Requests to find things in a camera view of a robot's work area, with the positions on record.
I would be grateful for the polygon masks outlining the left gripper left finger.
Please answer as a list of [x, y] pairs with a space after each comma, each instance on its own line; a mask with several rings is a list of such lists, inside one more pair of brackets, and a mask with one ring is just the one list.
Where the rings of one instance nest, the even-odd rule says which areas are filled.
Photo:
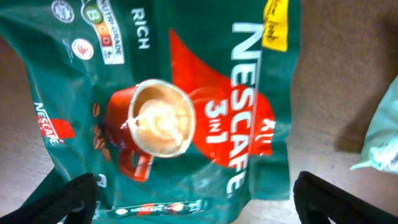
[[90, 224], [98, 198], [98, 185], [93, 174], [83, 174], [36, 201], [3, 217], [10, 224]]

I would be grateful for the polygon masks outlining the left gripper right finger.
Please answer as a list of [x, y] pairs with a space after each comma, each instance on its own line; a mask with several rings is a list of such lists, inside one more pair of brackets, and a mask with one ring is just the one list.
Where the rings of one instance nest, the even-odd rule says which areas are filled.
[[397, 217], [308, 172], [301, 171], [293, 187], [301, 223], [397, 223]]

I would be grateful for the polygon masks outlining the light teal snack packet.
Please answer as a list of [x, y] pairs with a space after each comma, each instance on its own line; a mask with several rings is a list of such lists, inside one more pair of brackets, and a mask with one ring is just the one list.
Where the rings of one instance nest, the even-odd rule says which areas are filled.
[[380, 101], [369, 124], [361, 157], [350, 169], [365, 167], [397, 173], [397, 79]]

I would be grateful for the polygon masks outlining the green Nescafe coffee bag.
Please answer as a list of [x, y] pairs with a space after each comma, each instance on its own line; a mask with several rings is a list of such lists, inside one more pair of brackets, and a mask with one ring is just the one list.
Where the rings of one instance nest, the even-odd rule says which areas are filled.
[[300, 1], [2, 1], [54, 167], [96, 177], [95, 223], [231, 223], [287, 200]]

